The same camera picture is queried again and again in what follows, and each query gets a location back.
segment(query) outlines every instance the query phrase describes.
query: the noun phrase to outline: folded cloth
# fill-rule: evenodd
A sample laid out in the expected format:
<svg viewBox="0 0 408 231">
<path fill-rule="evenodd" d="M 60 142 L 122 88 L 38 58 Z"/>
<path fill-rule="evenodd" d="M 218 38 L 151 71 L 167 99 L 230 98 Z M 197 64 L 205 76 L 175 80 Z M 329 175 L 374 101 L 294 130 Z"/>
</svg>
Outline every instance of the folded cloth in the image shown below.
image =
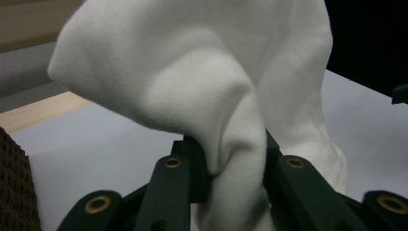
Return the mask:
<svg viewBox="0 0 408 231">
<path fill-rule="evenodd" d="M 195 137 L 213 176 L 201 230 L 273 230 L 265 127 L 345 190 L 321 109 L 331 33 L 322 0 L 88 0 L 49 75 L 144 126 Z"/>
</svg>

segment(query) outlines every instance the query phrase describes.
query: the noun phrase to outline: white cloth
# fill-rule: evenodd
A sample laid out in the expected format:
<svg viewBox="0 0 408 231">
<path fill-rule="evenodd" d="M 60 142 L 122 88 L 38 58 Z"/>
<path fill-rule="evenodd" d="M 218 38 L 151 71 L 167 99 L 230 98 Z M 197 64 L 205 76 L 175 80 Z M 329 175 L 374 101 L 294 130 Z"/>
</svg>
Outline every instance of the white cloth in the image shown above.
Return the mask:
<svg viewBox="0 0 408 231">
<path fill-rule="evenodd" d="M 272 230 L 265 126 L 345 190 L 320 88 L 322 0 L 89 0 L 64 26 L 52 79 L 147 127 L 196 137 L 214 177 L 201 230 Z"/>
</svg>

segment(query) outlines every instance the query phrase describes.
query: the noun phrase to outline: brass ring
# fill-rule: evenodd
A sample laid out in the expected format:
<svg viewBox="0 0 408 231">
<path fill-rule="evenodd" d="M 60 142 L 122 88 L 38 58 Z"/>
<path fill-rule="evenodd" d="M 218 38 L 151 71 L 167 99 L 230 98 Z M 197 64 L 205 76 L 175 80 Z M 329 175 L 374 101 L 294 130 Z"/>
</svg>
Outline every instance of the brass ring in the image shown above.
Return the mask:
<svg viewBox="0 0 408 231">
<path fill-rule="evenodd" d="M 103 202 L 100 206 L 95 207 L 94 205 L 92 205 L 94 202 L 98 200 Z M 97 214 L 97 213 L 100 213 L 106 210 L 110 205 L 111 205 L 111 199 L 108 196 L 99 195 L 87 202 L 87 204 L 85 205 L 85 211 L 89 214 Z"/>
<path fill-rule="evenodd" d="M 408 205 L 394 196 L 380 195 L 377 197 L 377 202 L 383 208 L 401 215 L 408 214 Z"/>
<path fill-rule="evenodd" d="M 170 167 L 170 168 L 179 167 L 180 165 L 181 165 L 181 160 L 179 158 L 170 158 L 170 159 L 167 159 L 165 162 L 165 166 Z"/>
<path fill-rule="evenodd" d="M 303 163 L 302 160 L 298 159 L 298 158 L 289 158 L 288 160 L 286 160 L 286 164 L 288 164 L 288 166 L 290 167 L 295 167 L 295 168 L 303 168 L 305 167 L 305 164 Z"/>
</svg>

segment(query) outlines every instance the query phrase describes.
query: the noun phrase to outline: table surface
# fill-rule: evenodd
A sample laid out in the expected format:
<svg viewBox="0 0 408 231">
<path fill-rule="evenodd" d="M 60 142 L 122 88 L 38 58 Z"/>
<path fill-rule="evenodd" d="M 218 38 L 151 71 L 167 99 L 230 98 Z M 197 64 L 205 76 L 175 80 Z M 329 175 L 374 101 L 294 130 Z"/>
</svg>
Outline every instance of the table surface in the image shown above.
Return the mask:
<svg viewBox="0 0 408 231">
<path fill-rule="evenodd" d="M 349 162 L 348 196 L 387 190 L 408 197 L 408 106 L 327 71 L 323 110 Z M 154 131 L 95 104 L 11 133 L 30 155 L 44 231 L 56 230 L 84 195 L 122 196 L 149 181 L 181 136 Z"/>
</svg>

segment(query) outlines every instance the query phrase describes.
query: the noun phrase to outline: dark woven texture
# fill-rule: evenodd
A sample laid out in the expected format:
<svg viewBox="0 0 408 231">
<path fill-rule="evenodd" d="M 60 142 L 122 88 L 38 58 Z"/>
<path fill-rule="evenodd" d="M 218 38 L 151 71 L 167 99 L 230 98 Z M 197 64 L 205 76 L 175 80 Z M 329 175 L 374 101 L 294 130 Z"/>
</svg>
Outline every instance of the dark woven texture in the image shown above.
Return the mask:
<svg viewBox="0 0 408 231">
<path fill-rule="evenodd" d="M 0 231 L 41 230 L 28 156 L 0 127 Z"/>
</svg>

